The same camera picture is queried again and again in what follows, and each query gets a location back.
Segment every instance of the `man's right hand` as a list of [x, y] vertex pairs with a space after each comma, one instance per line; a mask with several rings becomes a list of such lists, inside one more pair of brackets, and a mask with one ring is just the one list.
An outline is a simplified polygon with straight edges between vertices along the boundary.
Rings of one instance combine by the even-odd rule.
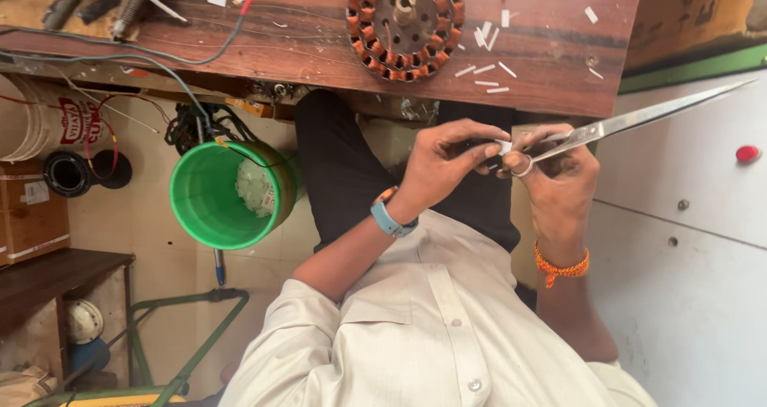
[[[529, 166], [529, 159], [521, 152], [525, 147], [572, 129], [568, 124], [542, 125], [523, 135], [503, 157], [503, 167], [497, 175], [507, 177], [510, 171], [524, 172]], [[547, 151], [556, 143], [547, 142], [540, 146], [541, 151]], [[520, 178], [530, 194], [538, 249], [549, 263], [567, 267], [584, 259], [584, 236], [598, 175], [599, 161], [587, 147], [579, 146], [535, 163], [532, 171]]]

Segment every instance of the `black cable bundle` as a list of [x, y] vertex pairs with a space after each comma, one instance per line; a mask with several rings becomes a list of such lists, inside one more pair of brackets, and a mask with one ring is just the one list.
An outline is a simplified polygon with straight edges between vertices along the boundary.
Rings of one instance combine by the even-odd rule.
[[[216, 103], [200, 103], [209, 115], [213, 118], [219, 111], [225, 111], [227, 115], [221, 118], [215, 118], [211, 121], [213, 134], [210, 131], [204, 131], [204, 141], [213, 141], [216, 136], [225, 136], [230, 141], [258, 141], [250, 128], [242, 122], [235, 112], [226, 105], [217, 105]], [[195, 106], [184, 103], [176, 104], [176, 118], [172, 119], [165, 131], [165, 142], [168, 145], [175, 145], [179, 155], [184, 155], [188, 150], [195, 147], [199, 142], [197, 133], [197, 118], [205, 121], [205, 115]], [[224, 121], [230, 121], [235, 126], [240, 135], [236, 135], [227, 126]]]

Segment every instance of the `wooden table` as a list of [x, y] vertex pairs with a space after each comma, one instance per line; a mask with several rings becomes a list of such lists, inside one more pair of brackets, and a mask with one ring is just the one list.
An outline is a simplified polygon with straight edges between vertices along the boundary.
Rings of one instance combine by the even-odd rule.
[[[238, 6], [206, 0], [163, 0], [190, 20], [183, 28], [154, 10], [138, 43], [188, 59], [217, 51], [235, 22]], [[345, 21], [348, 0], [256, 0], [243, 31], [224, 56], [203, 66], [165, 61], [175, 69], [219, 75], [352, 88], [425, 98], [471, 101], [524, 111], [607, 117], [623, 70], [638, 0], [465, 0], [461, 44], [435, 76], [418, 82], [388, 82], [370, 74], [350, 48]], [[591, 7], [599, 18], [591, 23]], [[485, 20], [500, 26], [501, 10], [520, 14], [501, 29], [492, 52], [479, 48], [473, 30]], [[282, 28], [276, 24], [287, 25]], [[133, 52], [54, 36], [15, 32], [0, 36], [0, 48], [62, 56]], [[504, 62], [517, 79], [496, 67], [481, 75], [510, 92], [487, 94], [471, 73], [457, 71]], [[589, 66], [604, 79], [589, 71]]]

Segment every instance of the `green strip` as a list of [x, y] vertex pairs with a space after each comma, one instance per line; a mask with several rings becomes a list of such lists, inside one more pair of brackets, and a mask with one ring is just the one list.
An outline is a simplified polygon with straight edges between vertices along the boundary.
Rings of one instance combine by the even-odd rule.
[[767, 67], [767, 44], [620, 81], [618, 94], [645, 91]]

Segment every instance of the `red button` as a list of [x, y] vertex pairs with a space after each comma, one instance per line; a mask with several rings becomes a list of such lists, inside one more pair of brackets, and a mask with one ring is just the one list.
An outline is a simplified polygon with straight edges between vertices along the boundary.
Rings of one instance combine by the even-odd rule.
[[751, 163], [761, 155], [762, 151], [760, 151], [758, 147], [752, 145], [739, 147], [738, 151], [735, 153], [735, 157], [737, 157], [738, 161], [741, 163]]

